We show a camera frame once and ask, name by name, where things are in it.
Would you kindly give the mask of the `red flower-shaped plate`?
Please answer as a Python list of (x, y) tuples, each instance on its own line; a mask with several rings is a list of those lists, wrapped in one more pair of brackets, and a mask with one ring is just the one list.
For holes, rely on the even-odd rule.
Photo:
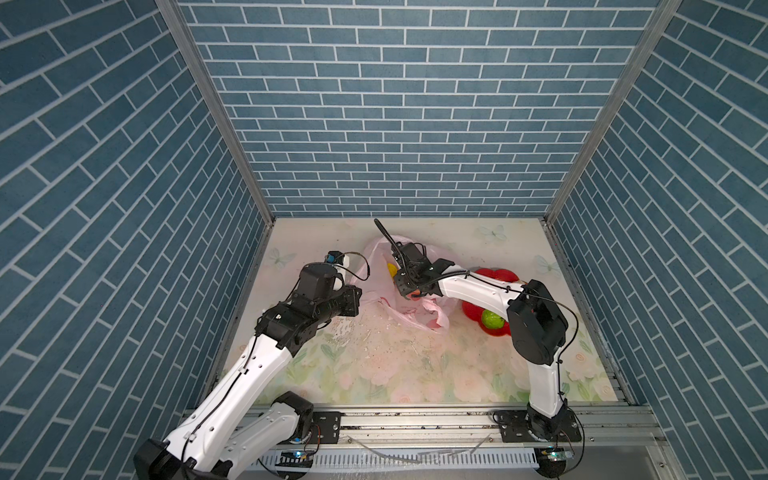
[[(475, 274), (488, 277), (494, 280), (502, 281), (502, 282), (508, 282), (508, 283), (513, 283), (520, 280), (520, 278), (516, 273), (507, 269), (479, 268), (475, 271)], [(464, 315), (470, 320), (474, 321), (479, 326), (479, 328), (483, 330), (487, 335), (490, 335), (493, 337), (503, 337), (503, 336), (511, 335), (510, 327), (507, 321), (502, 330), (490, 331), (483, 327), (483, 325), (481, 324), (481, 314), (486, 309), (466, 301), (463, 301), (461, 303), (461, 307)]]

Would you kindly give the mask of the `pink plastic bag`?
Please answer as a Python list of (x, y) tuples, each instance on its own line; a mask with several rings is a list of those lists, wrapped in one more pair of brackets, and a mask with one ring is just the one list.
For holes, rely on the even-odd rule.
[(449, 315), (458, 306), (457, 300), (437, 295), (403, 296), (393, 277), (398, 264), (391, 244), (384, 237), (372, 240), (363, 250), (363, 256), (368, 263), (363, 263), (357, 275), (365, 281), (353, 279), (353, 284), (362, 290), (361, 309), (380, 307), (389, 318), (424, 331), (444, 333), (448, 330)]

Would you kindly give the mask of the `green fake kiwi half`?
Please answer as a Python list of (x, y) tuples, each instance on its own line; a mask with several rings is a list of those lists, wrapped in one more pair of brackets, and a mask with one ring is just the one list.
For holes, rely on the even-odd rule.
[(487, 330), (497, 331), (504, 328), (506, 320), (490, 310), (484, 310), (481, 314), (481, 324)]

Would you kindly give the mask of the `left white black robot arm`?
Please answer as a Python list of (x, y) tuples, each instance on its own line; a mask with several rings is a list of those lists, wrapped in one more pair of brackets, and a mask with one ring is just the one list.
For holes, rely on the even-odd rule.
[(244, 352), (200, 406), (164, 439), (139, 447), (138, 478), (236, 479), (273, 447), (309, 440), (314, 406), (291, 391), (247, 427), (239, 424), (321, 326), (358, 315), (362, 291), (348, 282), (349, 264), (347, 254), (331, 251), (302, 268), (287, 299), (260, 316)]

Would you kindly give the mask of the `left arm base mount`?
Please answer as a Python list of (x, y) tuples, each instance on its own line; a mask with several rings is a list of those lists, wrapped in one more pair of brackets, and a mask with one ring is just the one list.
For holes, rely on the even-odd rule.
[(282, 445), (337, 444), (341, 429), (340, 411), (315, 411), (299, 417), (296, 430)]

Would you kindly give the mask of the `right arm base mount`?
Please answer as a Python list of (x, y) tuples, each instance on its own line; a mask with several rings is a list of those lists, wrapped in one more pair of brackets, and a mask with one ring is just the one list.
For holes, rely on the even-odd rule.
[(554, 443), (563, 440), (571, 443), (583, 440), (582, 427), (575, 413), (564, 409), (555, 418), (542, 416), (532, 410), (495, 410), (491, 420), (498, 426), (504, 443), (539, 442)]

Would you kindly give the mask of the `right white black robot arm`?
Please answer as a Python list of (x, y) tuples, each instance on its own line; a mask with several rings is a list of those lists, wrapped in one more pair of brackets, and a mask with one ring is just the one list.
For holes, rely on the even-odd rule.
[(528, 365), (528, 429), (540, 440), (554, 439), (568, 416), (559, 373), (568, 321), (546, 286), (537, 280), (492, 279), (443, 258), (432, 261), (414, 243), (394, 242), (391, 250), (398, 265), (394, 283), (402, 296), (466, 301), (505, 321), (515, 351)]

